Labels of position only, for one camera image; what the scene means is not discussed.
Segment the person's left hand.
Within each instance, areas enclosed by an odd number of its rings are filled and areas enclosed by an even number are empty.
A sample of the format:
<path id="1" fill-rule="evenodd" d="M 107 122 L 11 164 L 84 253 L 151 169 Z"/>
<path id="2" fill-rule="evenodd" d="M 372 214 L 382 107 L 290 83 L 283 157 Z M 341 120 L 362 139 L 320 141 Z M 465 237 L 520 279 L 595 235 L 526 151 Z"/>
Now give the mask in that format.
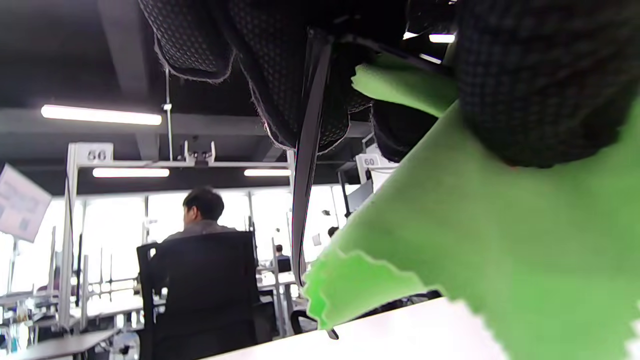
<path id="1" fill-rule="evenodd" d="M 613 145 L 639 98 L 637 0 L 140 0 L 158 57 L 218 84 L 237 60 L 275 144 L 303 123 L 309 30 L 399 48 L 457 28 L 462 119 L 511 166 L 552 167 Z"/>

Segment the person's right hand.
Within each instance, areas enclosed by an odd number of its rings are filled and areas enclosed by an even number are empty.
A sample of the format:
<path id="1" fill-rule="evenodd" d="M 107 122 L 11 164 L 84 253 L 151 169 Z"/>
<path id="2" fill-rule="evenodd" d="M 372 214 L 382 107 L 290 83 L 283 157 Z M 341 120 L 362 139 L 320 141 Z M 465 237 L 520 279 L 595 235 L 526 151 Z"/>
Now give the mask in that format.
<path id="1" fill-rule="evenodd" d="M 375 100 L 371 120 L 382 157 L 398 164 L 432 129 L 438 117 L 407 105 Z"/>

